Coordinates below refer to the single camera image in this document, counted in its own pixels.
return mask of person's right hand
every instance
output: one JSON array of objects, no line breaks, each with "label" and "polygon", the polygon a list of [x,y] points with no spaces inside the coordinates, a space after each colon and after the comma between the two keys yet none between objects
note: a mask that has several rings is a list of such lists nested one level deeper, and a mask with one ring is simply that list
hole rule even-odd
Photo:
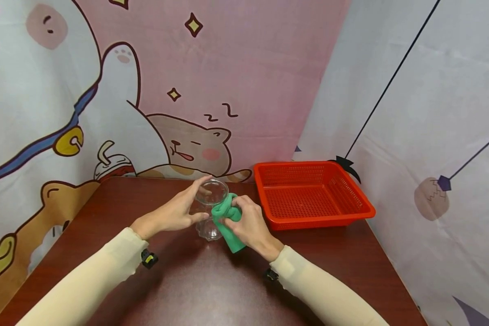
[{"label": "person's right hand", "polygon": [[231,219],[221,219],[220,223],[232,230],[245,245],[257,251],[265,260],[275,261],[283,250],[284,244],[269,232],[263,219],[261,206],[246,195],[235,197],[232,206],[241,208],[241,220],[234,222]]}]

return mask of white fabric backdrop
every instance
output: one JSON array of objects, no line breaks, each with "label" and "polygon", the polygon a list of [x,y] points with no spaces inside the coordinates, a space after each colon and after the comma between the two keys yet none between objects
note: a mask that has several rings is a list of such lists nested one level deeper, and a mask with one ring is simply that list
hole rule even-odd
[{"label": "white fabric backdrop", "polygon": [[[352,1],[294,160],[347,154],[435,3]],[[413,199],[488,142],[489,0],[441,0],[347,157],[430,325],[489,325],[489,146],[451,180],[439,219]]]}]

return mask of cat tongue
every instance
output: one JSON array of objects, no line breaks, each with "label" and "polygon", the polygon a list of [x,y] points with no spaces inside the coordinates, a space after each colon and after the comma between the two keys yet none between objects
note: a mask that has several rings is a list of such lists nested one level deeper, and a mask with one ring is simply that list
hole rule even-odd
[{"label": "cat tongue", "polygon": [[179,153],[179,152],[176,152],[176,153],[187,161],[193,161],[194,160],[194,157],[192,155],[185,154],[185,153]]}]

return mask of black wristband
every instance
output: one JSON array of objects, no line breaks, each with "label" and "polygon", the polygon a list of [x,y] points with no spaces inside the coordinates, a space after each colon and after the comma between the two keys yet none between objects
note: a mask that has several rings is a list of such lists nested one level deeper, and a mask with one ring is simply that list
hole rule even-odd
[{"label": "black wristband", "polygon": [[158,260],[158,257],[154,253],[150,253],[147,249],[141,251],[141,263],[147,269],[152,268]]},{"label": "black wristband", "polygon": [[264,277],[270,281],[274,282],[277,281],[279,278],[279,274],[277,274],[275,271],[273,271],[271,268],[268,268],[266,272],[264,272]]}]

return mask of clear plastic cup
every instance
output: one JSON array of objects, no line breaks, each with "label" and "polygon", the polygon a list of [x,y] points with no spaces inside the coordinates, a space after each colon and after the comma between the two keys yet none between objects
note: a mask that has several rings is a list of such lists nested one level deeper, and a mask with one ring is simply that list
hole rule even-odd
[{"label": "clear plastic cup", "polygon": [[196,230],[199,236],[205,238],[207,241],[218,240],[223,236],[211,218],[211,210],[214,206],[222,203],[228,196],[228,193],[227,184],[216,179],[210,179],[204,182],[197,191],[197,207],[194,208],[194,212],[209,213],[210,218],[198,222],[196,224]]}]

